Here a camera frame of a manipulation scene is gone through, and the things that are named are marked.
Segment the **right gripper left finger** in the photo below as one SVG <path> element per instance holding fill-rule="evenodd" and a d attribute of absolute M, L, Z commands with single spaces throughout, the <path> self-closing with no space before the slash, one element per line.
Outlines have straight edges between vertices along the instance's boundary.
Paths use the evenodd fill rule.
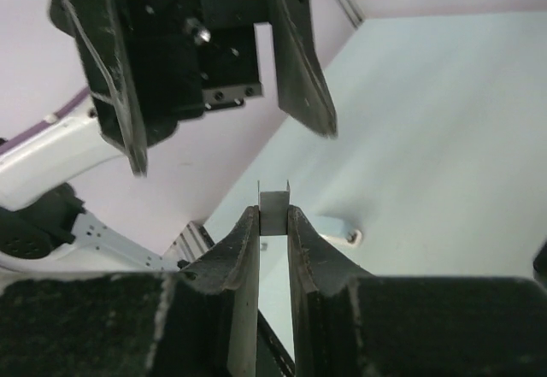
<path fill-rule="evenodd" d="M 259 210 L 178 272 L 12 275 L 4 376 L 252 376 Z"/>

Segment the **staple strip from box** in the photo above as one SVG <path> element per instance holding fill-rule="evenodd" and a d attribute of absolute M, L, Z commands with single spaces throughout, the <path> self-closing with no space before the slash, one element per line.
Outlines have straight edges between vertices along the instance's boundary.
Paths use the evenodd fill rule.
<path fill-rule="evenodd" d="M 288 227 L 288 209 L 291 187 L 289 180 L 282 189 L 266 190 L 257 182 L 260 235 L 262 237 L 285 236 Z"/>

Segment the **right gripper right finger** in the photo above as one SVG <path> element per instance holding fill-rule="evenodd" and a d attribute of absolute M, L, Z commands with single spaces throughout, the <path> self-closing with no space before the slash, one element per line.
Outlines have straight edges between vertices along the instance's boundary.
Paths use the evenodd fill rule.
<path fill-rule="evenodd" d="M 515 277 L 377 276 L 287 217 L 299 376 L 543 376 L 546 291 Z"/>

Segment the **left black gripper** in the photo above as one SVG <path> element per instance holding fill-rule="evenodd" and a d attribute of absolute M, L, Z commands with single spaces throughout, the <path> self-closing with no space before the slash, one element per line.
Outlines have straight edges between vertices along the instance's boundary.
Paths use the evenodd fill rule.
<path fill-rule="evenodd" d="M 48 14 L 74 40 L 102 138 L 136 176 L 180 122 L 262 96 L 256 25 L 269 18 L 279 108 L 338 136 L 310 0 L 49 0 Z"/>

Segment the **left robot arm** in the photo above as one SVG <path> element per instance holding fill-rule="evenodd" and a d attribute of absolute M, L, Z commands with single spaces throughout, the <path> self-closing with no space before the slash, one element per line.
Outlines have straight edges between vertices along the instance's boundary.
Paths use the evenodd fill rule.
<path fill-rule="evenodd" d="M 174 271 L 193 259 L 185 241 L 158 256 L 104 226 L 70 180 L 118 156 L 144 176 L 148 149 L 181 122 L 260 97 L 258 24 L 272 29 L 279 108 L 338 133 L 309 0 L 50 0 L 50 19 L 74 40 L 87 85 L 1 143 L 5 271 Z"/>

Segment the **light blue stapler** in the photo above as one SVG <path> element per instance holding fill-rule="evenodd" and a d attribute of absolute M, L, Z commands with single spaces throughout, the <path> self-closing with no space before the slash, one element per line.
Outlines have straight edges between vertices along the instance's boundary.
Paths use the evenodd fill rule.
<path fill-rule="evenodd" d="M 314 216 L 311 221 L 315 231 L 331 244 L 356 248 L 362 242 L 362 231 L 343 219 Z"/>

